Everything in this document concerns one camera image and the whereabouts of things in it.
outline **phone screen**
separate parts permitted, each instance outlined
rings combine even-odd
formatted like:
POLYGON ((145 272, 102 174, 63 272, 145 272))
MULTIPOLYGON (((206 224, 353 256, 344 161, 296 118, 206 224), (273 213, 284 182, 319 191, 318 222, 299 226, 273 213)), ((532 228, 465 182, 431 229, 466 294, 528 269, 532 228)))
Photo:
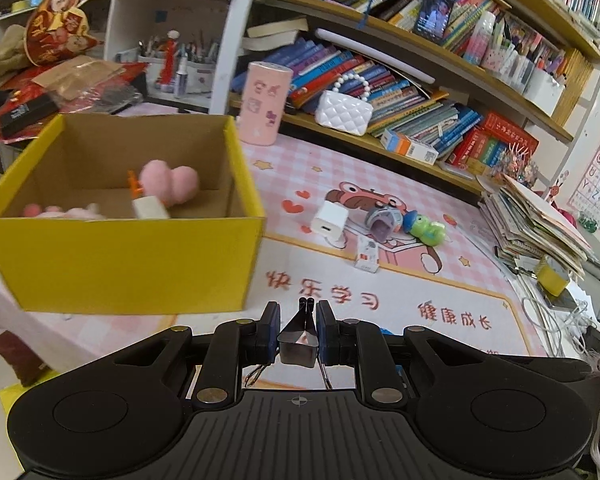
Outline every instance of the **phone screen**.
POLYGON ((424 0, 413 32, 427 40, 439 43, 445 35, 449 15, 456 0, 424 0))

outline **pink cylindrical container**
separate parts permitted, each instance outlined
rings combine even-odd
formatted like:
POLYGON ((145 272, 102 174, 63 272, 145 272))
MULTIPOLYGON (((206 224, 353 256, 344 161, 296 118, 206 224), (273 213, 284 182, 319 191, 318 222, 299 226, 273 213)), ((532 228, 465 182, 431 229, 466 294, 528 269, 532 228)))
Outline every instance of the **pink cylindrical container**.
POLYGON ((240 140, 259 146, 275 142, 292 76, 293 70, 286 66, 249 63, 238 123, 240 140))

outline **white block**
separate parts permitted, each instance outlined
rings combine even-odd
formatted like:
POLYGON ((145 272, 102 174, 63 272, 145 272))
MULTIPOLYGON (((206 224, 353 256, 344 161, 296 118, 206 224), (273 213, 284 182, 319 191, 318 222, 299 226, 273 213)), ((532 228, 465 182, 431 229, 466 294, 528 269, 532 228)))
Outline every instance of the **white block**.
POLYGON ((156 196, 143 196, 132 201, 135 211, 135 218, 146 219, 164 219, 171 218, 164 208, 163 203, 156 196))
POLYGON ((378 244, 368 236, 358 235, 355 268, 376 272, 380 267, 380 250, 378 244))
POLYGON ((342 236, 349 210, 340 204, 325 201, 317 215, 311 220, 311 231, 327 237, 335 243, 342 236))

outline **cream handbag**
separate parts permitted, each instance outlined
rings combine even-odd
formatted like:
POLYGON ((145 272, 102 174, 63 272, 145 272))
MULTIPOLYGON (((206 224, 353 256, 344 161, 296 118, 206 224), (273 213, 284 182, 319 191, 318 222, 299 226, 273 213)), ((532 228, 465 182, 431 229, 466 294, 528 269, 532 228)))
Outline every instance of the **cream handbag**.
POLYGON ((333 90, 322 92, 318 108, 315 110, 315 122, 347 134, 363 136, 373 113, 373 106, 366 102, 369 94, 369 83, 360 74, 340 76, 333 90), (360 81, 365 87, 360 99, 339 92, 342 83, 349 79, 360 81))

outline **plush toy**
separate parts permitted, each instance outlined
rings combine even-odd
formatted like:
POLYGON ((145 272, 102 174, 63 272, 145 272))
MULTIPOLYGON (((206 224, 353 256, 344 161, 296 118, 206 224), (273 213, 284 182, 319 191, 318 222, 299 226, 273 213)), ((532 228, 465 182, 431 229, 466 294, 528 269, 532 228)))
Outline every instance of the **plush toy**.
POLYGON ((199 190, 197 172, 188 166, 171 170, 163 160, 151 160, 140 172, 146 196, 156 196, 166 207, 191 200, 199 190))
POLYGON ((413 235, 430 247, 440 245, 445 240, 446 228, 440 222, 432 222, 426 216, 408 211, 402 221, 404 232, 413 235))
POLYGON ((77 220, 104 220, 106 217, 99 214, 97 204, 89 204, 86 209, 74 207, 64 212, 55 205, 48 206, 44 211, 39 204, 27 204, 23 216, 27 218, 69 218, 77 220))

